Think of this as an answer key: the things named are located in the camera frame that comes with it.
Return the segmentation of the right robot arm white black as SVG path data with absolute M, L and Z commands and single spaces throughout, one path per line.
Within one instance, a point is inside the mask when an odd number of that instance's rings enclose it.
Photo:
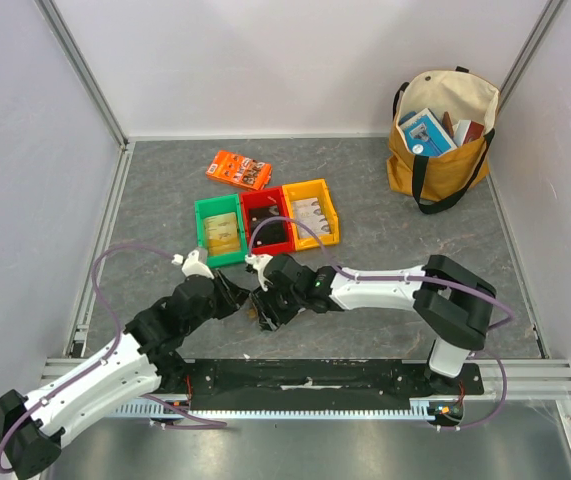
M 459 381 L 468 355 L 484 347 L 496 290 L 443 255 L 425 265 L 392 271 L 323 266 L 313 270 L 289 254 L 248 255 L 258 275 L 250 295 L 259 323 L 276 330 L 303 311 L 317 314 L 358 309 L 413 311 L 437 335 L 423 381 L 432 392 L 448 392 Z

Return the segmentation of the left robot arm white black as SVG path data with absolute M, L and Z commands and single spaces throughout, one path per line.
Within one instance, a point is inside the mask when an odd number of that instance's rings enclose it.
M 0 396 L 0 473 L 30 479 L 89 426 L 136 397 L 185 380 L 178 348 L 202 324 L 236 313 L 249 290 L 222 272 L 190 275 L 130 320 L 101 351 L 27 394 Z

